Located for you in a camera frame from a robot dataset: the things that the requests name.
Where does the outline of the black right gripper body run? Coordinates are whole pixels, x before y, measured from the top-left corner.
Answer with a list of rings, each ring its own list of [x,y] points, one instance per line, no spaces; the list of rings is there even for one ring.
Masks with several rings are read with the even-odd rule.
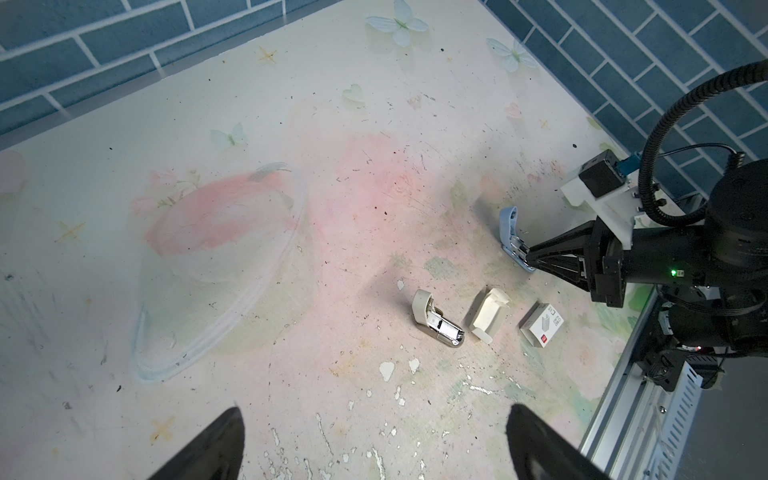
[[[592,300],[621,307],[628,283],[737,289],[767,286],[765,228],[748,229],[710,218],[703,225],[670,229],[686,232],[686,250],[584,251]]]

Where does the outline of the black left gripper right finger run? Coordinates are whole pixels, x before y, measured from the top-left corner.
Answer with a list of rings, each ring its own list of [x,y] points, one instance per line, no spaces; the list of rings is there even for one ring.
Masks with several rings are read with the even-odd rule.
[[[609,479],[524,404],[511,407],[506,435],[518,479]]]

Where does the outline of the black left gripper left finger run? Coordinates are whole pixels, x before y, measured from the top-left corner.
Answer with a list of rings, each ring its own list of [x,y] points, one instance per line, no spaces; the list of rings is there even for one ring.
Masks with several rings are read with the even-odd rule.
[[[244,448],[245,424],[240,409],[234,406],[218,416],[150,479],[237,479]]]

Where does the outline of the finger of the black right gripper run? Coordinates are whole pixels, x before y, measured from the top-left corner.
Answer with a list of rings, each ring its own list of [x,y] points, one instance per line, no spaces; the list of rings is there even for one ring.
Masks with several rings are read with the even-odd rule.
[[[527,263],[532,268],[555,276],[583,291],[590,290],[587,270],[582,257],[551,255],[534,258],[529,254]]]
[[[583,256],[596,221],[590,220],[549,240],[528,248],[527,260],[540,260],[549,256]]]

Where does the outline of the blue stapler top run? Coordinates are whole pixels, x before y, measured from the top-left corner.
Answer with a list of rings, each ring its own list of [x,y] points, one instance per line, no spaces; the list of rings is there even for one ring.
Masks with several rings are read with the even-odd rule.
[[[502,249],[525,271],[536,271],[527,262],[528,247],[517,235],[518,209],[516,206],[502,209],[499,213],[499,237]]]

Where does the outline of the beige stapler base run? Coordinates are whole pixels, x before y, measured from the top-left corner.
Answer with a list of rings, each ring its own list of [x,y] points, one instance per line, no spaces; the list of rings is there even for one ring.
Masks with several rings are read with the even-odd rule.
[[[417,290],[411,307],[415,323],[419,329],[451,348],[458,348],[463,344],[464,330],[448,320],[443,312],[435,306],[433,295],[430,292]]]

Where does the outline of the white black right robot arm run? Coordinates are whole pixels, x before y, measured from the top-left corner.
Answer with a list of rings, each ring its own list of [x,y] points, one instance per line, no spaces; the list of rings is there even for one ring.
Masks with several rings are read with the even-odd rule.
[[[666,391],[685,364],[709,387],[720,359],[767,354],[767,163],[726,174],[700,224],[638,229],[624,249],[595,219],[528,248],[526,262],[609,307],[630,283],[655,286],[656,324],[635,361]]]

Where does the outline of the white staple box sleeve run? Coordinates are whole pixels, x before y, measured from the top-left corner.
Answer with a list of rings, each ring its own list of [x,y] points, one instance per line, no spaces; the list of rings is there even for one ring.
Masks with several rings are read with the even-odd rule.
[[[564,324],[564,318],[551,304],[538,304],[523,322],[521,331],[528,342],[546,347]]]

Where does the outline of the open staple box tray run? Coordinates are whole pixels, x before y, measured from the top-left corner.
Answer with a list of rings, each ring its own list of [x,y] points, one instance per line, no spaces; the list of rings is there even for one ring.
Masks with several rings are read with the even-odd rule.
[[[510,302],[510,297],[504,291],[490,288],[475,310],[470,322],[471,332],[484,343],[491,344],[508,315]]]

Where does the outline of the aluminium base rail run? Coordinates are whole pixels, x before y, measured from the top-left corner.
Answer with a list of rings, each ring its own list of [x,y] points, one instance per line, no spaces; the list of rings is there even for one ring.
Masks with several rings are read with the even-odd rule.
[[[700,289],[657,286],[587,429],[580,453],[611,479],[673,479],[703,391],[722,368],[717,350],[680,344],[673,303],[705,302]]]

